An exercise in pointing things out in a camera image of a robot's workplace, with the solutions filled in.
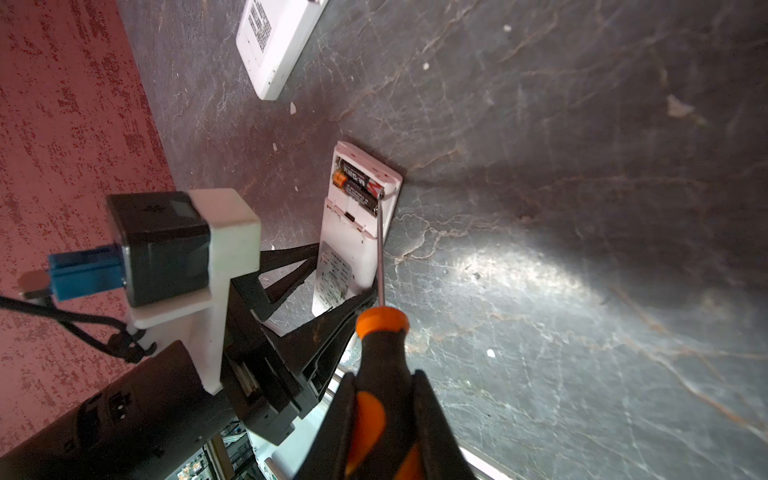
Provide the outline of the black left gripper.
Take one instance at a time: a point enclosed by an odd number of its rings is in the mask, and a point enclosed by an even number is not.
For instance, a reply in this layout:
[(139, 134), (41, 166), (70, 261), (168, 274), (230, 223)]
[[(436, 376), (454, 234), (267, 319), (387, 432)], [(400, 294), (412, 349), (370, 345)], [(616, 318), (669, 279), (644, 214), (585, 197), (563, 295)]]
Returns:
[(280, 445), (317, 406), (374, 288), (280, 336), (264, 322), (316, 268), (319, 244), (262, 251), (260, 268), (230, 282), (222, 385), (247, 430)]

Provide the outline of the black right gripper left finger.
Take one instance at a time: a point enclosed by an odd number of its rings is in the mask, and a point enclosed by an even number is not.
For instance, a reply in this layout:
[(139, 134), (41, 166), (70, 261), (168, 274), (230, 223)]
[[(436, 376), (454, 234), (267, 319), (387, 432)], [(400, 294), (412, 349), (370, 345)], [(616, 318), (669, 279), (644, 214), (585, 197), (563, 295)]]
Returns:
[(355, 375), (345, 373), (295, 479), (345, 479), (356, 419)]

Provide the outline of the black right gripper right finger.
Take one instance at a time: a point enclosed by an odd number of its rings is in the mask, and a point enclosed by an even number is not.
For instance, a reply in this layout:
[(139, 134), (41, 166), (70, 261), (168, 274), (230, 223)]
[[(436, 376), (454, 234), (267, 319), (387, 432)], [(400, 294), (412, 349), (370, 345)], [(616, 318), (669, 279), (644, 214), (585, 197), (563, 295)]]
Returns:
[(426, 479), (474, 479), (427, 375), (416, 370), (413, 408)]

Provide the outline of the orange black screwdriver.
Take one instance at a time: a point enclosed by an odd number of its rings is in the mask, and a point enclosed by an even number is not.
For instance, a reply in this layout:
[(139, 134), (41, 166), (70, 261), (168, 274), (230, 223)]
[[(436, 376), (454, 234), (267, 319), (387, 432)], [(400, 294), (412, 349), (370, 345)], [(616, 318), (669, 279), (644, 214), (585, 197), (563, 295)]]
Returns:
[(356, 334), (362, 346), (355, 376), (355, 421), (345, 475), (357, 479), (426, 477), (413, 408), (413, 380), (405, 355), (410, 324), (388, 307), (384, 286), (384, 194), (376, 207), (376, 293), (378, 305), (360, 314)]

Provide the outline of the black gold AAA battery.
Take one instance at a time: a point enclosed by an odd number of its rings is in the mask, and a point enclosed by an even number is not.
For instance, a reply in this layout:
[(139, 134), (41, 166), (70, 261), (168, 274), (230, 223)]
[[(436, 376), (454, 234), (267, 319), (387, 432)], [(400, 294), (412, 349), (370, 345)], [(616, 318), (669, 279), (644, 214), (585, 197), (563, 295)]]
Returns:
[(376, 214), (378, 212), (378, 200), (357, 182), (351, 180), (341, 169), (338, 169), (333, 173), (332, 181), (337, 188), (344, 191), (350, 198), (355, 200), (371, 214)]

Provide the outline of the white remote with screen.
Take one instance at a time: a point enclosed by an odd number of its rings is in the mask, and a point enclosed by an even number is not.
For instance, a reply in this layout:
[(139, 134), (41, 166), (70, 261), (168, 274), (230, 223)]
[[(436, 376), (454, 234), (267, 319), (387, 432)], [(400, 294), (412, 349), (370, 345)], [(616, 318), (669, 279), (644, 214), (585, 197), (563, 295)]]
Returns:
[[(378, 212), (371, 214), (332, 181), (337, 159), (350, 162), (384, 187)], [(385, 239), (403, 177), (359, 147), (339, 141), (333, 150), (324, 200), (312, 313), (319, 316), (370, 289), (378, 269), (378, 240)]]

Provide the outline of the black red AAA battery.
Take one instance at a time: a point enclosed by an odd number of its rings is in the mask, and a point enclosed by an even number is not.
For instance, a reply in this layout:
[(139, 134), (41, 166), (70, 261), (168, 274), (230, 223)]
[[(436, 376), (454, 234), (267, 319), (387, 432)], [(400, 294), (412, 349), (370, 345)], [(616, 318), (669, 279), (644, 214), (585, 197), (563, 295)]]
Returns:
[(374, 198), (379, 199), (383, 196), (384, 187), (372, 177), (363, 173), (358, 167), (352, 165), (341, 157), (337, 159), (337, 165), (349, 180), (353, 180)]

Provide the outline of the white remote with batteries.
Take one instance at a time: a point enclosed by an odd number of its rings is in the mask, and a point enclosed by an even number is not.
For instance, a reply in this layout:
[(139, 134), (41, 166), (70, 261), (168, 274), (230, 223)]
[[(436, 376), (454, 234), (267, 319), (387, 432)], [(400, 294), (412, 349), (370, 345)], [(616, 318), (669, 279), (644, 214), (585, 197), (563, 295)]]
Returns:
[(327, 2), (248, 0), (236, 46), (259, 99), (276, 100)]

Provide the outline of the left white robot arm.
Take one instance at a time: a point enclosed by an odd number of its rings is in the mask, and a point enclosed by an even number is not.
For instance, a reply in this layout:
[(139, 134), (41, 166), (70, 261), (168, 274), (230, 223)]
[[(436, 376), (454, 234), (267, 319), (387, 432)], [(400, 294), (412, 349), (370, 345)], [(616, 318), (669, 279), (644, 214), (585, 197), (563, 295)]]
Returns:
[(373, 289), (277, 334), (267, 319), (315, 271), (312, 244), (268, 251), (262, 268), (289, 273), (263, 286), (257, 273), (228, 288), (222, 390), (206, 392), (180, 343), (159, 352), (1, 459), (5, 479), (163, 479), (239, 421), (273, 445), (322, 400)]

